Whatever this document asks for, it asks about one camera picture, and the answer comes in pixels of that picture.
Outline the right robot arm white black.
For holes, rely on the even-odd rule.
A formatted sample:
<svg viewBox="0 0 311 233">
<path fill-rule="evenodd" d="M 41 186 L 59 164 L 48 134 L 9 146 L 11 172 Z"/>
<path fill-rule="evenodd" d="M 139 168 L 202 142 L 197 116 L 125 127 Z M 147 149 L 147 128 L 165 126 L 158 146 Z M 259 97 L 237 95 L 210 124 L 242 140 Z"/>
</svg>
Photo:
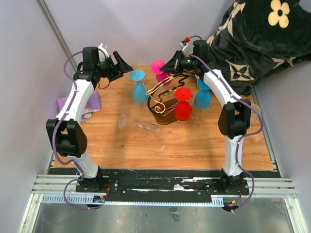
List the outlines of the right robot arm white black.
<svg viewBox="0 0 311 233">
<path fill-rule="evenodd" d="M 170 74 L 194 71 L 211 89 L 222 107 L 218 128 L 225 139 L 225 163 L 220 188 L 225 194 L 240 191 L 248 195 L 250 190 L 244 176 L 251 174 L 243 169 L 241 160 L 243 141 L 250 127 L 251 102 L 243 99 L 229 86 L 220 70 L 212 69 L 205 63 L 203 48 L 203 41 L 196 40 L 192 54 L 187 55 L 184 50 L 178 50 L 171 60 L 159 66 L 159 70 Z"/>
</svg>

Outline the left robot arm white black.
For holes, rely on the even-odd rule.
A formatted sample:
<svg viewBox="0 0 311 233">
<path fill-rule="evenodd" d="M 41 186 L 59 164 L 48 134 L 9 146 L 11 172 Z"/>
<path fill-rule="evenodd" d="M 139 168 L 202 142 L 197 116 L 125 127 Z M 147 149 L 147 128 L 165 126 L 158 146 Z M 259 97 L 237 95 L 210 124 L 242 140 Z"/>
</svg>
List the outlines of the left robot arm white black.
<svg viewBox="0 0 311 233">
<path fill-rule="evenodd" d="M 100 79 L 113 82 L 133 71 L 133 68 L 117 51 L 109 55 L 105 43 L 97 47 L 84 47 L 79 53 L 83 57 L 82 62 L 73 75 L 67 76 L 72 81 L 70 94 L 59 114 L 47 120 L 46 129 L 58 162 L 63 165 L 72 163 L 77 168 L 77 190 L 99 192 L 104 188 L 104 178 L 101 168 L 87 151 L 87 137 L 81 128 L 82 116 Z"/>
</svg>

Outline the magenta wine glass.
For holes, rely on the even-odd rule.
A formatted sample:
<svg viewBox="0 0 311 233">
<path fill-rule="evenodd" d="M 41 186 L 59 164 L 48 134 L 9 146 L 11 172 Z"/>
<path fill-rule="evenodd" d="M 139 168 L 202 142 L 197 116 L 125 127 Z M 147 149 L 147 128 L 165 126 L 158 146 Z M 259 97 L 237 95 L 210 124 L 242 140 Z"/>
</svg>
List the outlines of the magenta wine glass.
<svg viewBox="0 0 311 233">
<path fill-rule="evenodd" d="M 159 83 L 170 76 L 170 73 L 160 70 L 164 65 L 165 62 L 163 60 L 155 60 L 151 64 L 151 71 L 155 74 L 156 80 Z"/>
</svg>

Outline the gold wire wine glass rack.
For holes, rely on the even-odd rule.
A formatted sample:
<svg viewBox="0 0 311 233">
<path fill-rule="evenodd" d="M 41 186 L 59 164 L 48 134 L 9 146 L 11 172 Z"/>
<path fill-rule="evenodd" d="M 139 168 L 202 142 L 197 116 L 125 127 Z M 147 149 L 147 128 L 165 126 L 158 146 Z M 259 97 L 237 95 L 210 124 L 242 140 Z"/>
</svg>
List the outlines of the gold wire wine glass rack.
<svg viewBox="0 0 311 233">
<path fill-rule="evenodd" d="M 146 90 L 147 107 L 157 124 L 169 125 L 177 121 L 174 111 L 178 100 L 174 97 L 174 93 L 184 87 L 186 79 L 190 77 L 193 77 L 191 72 L 166 74 L 163 80 Z"/>
</svg>

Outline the purple cloth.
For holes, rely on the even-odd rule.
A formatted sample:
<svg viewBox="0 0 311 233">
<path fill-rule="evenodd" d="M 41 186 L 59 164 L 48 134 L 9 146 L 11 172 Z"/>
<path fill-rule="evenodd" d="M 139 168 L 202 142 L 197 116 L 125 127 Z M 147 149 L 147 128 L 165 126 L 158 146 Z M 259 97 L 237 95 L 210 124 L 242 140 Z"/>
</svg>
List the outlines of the purple cloth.
<svg viewBox="0 0 311 233">
<path fill-rule="evenodd" d="M 64 107 L 67 97 L 62 97 L 56 99 L 59 110 L 61 111 Z M 101 101 L 99 93 L 95 90 L 89 97 L 86 106 L 84 108 L 81 121 L 86 121 L 87 119 L 92 118 L 92 113 L 101 110 Z"/>
</svg>

